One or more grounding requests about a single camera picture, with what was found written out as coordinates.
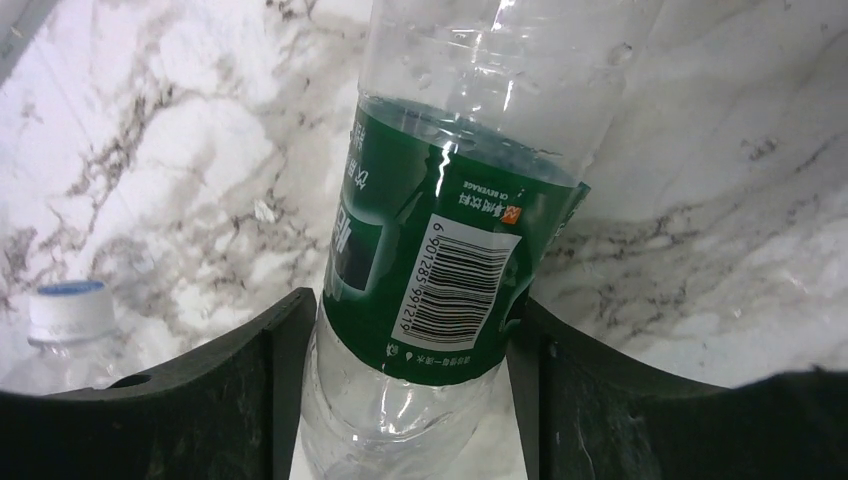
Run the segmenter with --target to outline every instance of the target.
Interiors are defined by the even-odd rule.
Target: barcode
[[[473,348],[520,240],[432,215],[392,338],[440,352]]]

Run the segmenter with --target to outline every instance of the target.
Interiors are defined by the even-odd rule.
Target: black plastic bracket
[[[315,297],[107,390],[0,394],[0,479],[286,479]]]
[[[848,374],[726,390],[657,370],[534,300],[507,360],[529,480],[848,478]]]
[[[0,392],[0,479],[285,479],[315,297],[106,390]],[[654,369],[530,300],[507,353],[530,480],[848,478],[848,375],[735,390]]]

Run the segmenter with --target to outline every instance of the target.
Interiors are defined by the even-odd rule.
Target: marble surface
[[[106,281],[147,366],[318,289],[369,9],[63,0],[0,86],[0,375],[41,283]],[[565,321],[723,385],[848,366],[844,0],[667,0],[586,180]],[[496,388],[451,478],[522,478]]]

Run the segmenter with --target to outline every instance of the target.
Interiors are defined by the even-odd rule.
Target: plastic water bottle
[[[432,478],[463,448],[660,5],[374,2],[304,376],[319,478]]]
[[[28,341],[38,352],[0,381],[3,390],[49,395],[106,388],[139,369],[125,354],[112,296],[102,282],[40,287],[30,298]]]

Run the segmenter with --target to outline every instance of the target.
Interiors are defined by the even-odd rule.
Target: white bottle cap
[[[39,287],[29,301],[29,339],[39,343],[88,340],[117,327],[112,294],[103,282]]]

